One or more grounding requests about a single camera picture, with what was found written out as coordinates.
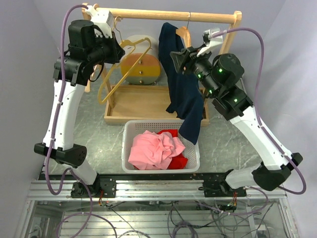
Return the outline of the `light wooden hanger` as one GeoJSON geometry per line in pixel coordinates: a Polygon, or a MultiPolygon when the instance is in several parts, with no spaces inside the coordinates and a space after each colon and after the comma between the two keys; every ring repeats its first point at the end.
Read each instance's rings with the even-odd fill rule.
{"type": "MultiPolygon", "coordinates": [[[[89,13],[86,12],[85,8],[82,8],[82,14],[83,14],[83,18],[85,20],[91,20],[91,15],[89,13]]],[[[99,65],[95,65],[94,66],[94,72],[90,75],[90,79],[87,82],[87,85],[85,87],[84,92],[89,93],[90,92],[90,87],[91,87],[91,81],[94,79],[95,77],[95,73],[97,72],[97,70],[99,69],[99,65]]]]}

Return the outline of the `navy blue t shirt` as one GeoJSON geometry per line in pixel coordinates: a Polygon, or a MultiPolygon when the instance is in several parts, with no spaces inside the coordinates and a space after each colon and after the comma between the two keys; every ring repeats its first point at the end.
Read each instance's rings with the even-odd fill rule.
{"type": "Polygon", "coordinates": [[[186,140],[196,144],[203,119],[204,101],[199,91],[195,75],[177,73],[170,56],[171,52],[179,52],[184,48],[176,27],[166,22],[162,25],[158,44],[158,58],[166,73],[170,105],[166,111],[177,113],[183,120],[179,134],[186,140]]]}

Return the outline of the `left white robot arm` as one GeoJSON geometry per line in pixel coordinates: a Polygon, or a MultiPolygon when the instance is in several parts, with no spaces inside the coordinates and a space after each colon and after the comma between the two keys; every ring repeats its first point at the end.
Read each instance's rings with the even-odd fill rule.
{"type": "Polygon", "coordinates": [[[68,27],[69,44],[54,63],[54,101],[46,135],[34,152],[72,168],[85,184],[84,192],[95,197],[101,191],[97,172],[86,161],[87,148],[74,143],[74,126],[84,89],[95,65],[115,64],[125,54],[106,22],[74,20],[68,27]]]}

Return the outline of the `brown wooden hanger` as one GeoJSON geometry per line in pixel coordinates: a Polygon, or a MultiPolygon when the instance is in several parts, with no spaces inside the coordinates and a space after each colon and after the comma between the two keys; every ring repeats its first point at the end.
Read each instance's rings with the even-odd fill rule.
{"type": "Polygon", "coordinates": [[[178,28],[175,31],[176,35],[178,35],[179,37],[181,37],[183,39],[183,42],[184,42],[184,45],[186,48],[192,46],[191,35],[190,35],[189,30],[188,30],[190,18],[191,18],[191,13],[189,12],[187,26],[183,26],[181,28],[178,28]]]}

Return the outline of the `pink t shirt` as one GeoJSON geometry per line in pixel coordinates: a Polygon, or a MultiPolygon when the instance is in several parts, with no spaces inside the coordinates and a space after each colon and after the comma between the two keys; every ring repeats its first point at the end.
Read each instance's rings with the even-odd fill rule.
{"type": "Polygon", "coordinates": [[[170,133],[147,130],[134,137],[128,162],[138,170],[167,170],[175,149],[170,133]]]}

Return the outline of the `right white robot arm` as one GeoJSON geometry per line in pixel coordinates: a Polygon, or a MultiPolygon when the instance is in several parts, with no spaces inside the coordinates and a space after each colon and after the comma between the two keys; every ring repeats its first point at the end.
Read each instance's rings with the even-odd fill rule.
{"type": "Polygon", "coordinates": [[[257,114],[252,100],[236,85],[244,74],[239,59],[234,54],[221,54],[210,61],[210,54],[200,55],[193,47],[171,52],[170,57],[178,73],[196,76],[214,108],[243,133],[262,160],[253,167],[228,171],[218,184],[219,192],[230,196],[245,186],[257,185],[266,191],[280,188],[303,157],[282,146],[257,114]]]}

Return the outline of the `red t shirt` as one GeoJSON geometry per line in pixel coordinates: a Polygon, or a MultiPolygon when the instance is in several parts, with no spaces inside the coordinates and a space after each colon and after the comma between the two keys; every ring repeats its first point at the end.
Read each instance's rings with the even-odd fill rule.
{"type": "Polygon", "coordinates": [[[176,149],[174,150],[174,156],[171,157],[171,162],[167,167],[168,170],[180,170],[184,169],[188,163],[188,159],[184,157],[182,152],[185,150],[185,146],[182,144],[178,137],[178,130],[177,129],[168,129],[168,130],[161,130],[157,134],[167,134],[170,133],[172,138],[174,139],[174,143],[176,144],[176,149]]]}

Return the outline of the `yellow wooden hanger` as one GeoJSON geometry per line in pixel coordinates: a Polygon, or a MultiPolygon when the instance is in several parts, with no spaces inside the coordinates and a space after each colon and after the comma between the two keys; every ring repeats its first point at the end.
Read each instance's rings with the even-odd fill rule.
{"type": "Polygon", "coordinates": [[[113,24],[112,30],[115,29],[119,33],[119,36],[120,36],[120,39],[121,39],[121,42],[120,42],[119,45],[122,48],[130,47],[131,50],[130,50],[130,52],[128,54],[125,54],[125,56],[120,60],[119,63],[115,63],[110,68],[109,72],[105,71],[105,69],[104,69],[105,65],[104,64],[101,66],[100,76],[102,77],[103,81],[102,81],[102,84],[99,87],[98,95],[97,95],[97,100],[98,100],[98,103],[100,105],[105,104],[110,99],[110,97],[114,94],[114,92],[119,88],[119,86],[127,79],[127,77],[132,74],[133,70],[139,65],[139,62],[140,61],[141,62],[144,61],[143,60],[144,57],[146,56],[147,52],[150,50],[150,48],[152,46],[152,42],[151,42],[150,38],[147,37],[147,36],[138,37],[136,41],[131,41],[129,39],[123,40],[120,31],[116,27],[117,22],[121,21],[122,19],[123,18],[121,16],[117,16],[117,17],[114,18],[114,24],[113,24]],[[148,46],[146,47],[146,49],[142,53],[138,53],[138,58],[136,58],[133,61],[133,64],[127,65],[128,60],[130,60],[131,57],[135,55],[134,52],[137,49],[137,46],[141,45],[144,42],[148,43],[148,46]],[[112,89],[110,89],[110,91],[106,94],[106,96],[104,98],[102,98],[102,91],[103,91],[104,88],[106,88],[106,84],[108,83],[111,74],[113,73],[113,71],[115,69],[117,69],[119,67],[125,69],[126,72],[122,75],[122,78],[118,81],[118,83],[112,89]]]}

